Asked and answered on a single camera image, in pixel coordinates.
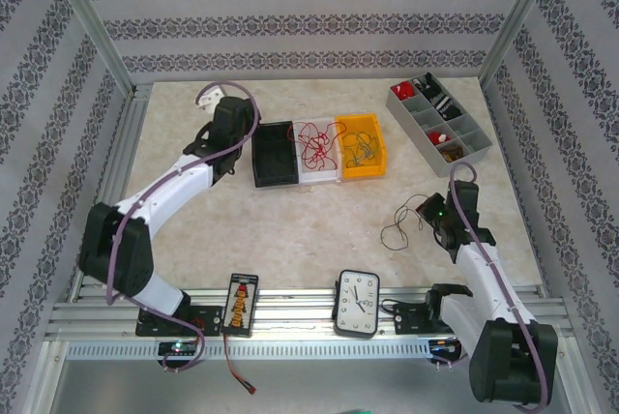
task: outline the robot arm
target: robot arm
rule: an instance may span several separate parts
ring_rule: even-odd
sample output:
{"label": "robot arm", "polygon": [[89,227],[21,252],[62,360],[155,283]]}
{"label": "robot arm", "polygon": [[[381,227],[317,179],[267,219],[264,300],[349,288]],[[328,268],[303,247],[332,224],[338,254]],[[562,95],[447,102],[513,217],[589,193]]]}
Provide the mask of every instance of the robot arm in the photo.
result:
{"label": "robot arm", "polygon": [[[428,320],[449,326],[460,340],[470,356],[469,380],[478,401],[548,404],[557,353],[556,333],[551,326],[536,322],[518,299],[501,266],[492,234],[487,228],[478,227],[478,186],[455,181],[452,187],[462,216],[468,220],[493,267],[457,211],[454,194],[449,191],[447,200],[439,193],[434,194],[416,211],[434,230],[436,242],[462,271],[468,288],[433,286],[427,293],[422,314]],[[539,356],[542,376],[516,314]],[[547,399],[542,395],[543,382]]]}
{"label": "robot arm", "polygon": [[[239,143],[251,129],[253,114],[249,100],[222,98],[215,108],[213,121],[200,130],[179,160],[160,178],[114,206],[95,205],[88,215],[82,241],[79,258],[82,272],[107,282],[113,238],[121,220],[144,193],[169,173],[178,172],[177,177],[161,185],[132,213],[118,250],[113,288],[166,315],[175,314],[181,305],[188,308],[191,303],[189,295],[164,281],[154,271],[151,240],[190,199],[211,188],[226,173],[234,173],[234,164],[241,157],[240,148],[208,163],[200,163],[200,160]],[[188,164],[190,168],[181,171]]]}

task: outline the beige floor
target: beige floor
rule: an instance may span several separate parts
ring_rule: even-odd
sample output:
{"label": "beige floor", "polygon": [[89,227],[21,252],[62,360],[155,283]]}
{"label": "beige floor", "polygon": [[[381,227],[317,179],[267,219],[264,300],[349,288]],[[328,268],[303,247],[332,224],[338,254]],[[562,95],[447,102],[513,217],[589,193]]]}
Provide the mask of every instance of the beige floor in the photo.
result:
{"label": "beige floor", "polygon": [[[233,272],[260,276],[263,288],[332,286],[346,268],[377,273],[382,286],[460,281],[429,228],[410,216],[408,250],[386,250],[383,225],[413,193],[445,194],[439,179],[386,109],[387,90],[399,79],[274,80],[241,82],[256,96],[263,121],[374,112],[387,150],[382,179],[258,190],[251,148],[226,176],[194,198],[153,240],[158,272],[183,288],[227,287]],[[476,164],[482,226],[496,238],[514,284],[541,283],[516,199],[476,78],[445,79],[445,85],[491,137],[494,145]],[[200,82],[156,83],[140,137],[127,195],[174,164],[210,115],[193,104]],[[236,95],[226,89],[230,95]],[[397,236],[388,240],[397,242]]]}

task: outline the striped wall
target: striped wall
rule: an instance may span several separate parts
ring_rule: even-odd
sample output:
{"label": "striped wall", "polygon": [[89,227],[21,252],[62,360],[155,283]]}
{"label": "striped wall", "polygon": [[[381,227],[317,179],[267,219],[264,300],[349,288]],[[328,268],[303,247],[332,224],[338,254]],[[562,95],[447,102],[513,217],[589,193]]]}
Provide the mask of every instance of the striped wall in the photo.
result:
{"label": "striped wall", "polygon": [[136,83],[474,75],[515,0],[92,0]]}
{"label": "striped wall", "polygon": [[20,412],[125,102],[68,0],[0,0],[0,413]]}
{"label": "striped wall", "polygon": [[486,90],[545,282],[619,412],[619,0],[537,0]]}

